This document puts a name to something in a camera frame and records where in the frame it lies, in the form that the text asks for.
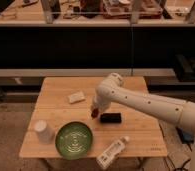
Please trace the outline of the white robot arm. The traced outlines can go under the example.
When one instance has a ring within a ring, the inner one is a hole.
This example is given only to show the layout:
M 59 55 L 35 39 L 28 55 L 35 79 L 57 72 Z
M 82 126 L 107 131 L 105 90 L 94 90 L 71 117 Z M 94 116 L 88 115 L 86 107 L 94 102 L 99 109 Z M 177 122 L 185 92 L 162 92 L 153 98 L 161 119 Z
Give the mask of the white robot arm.
M 132 91 L 123 88 L 123 83 L 124 80 L 118 73 L 111 73 L 100 82 L 92 100 L 91 117 L 96 118 L 115 102 L 173 124 L 194 136 L 189 171 L 195 171 L 195 103 Z

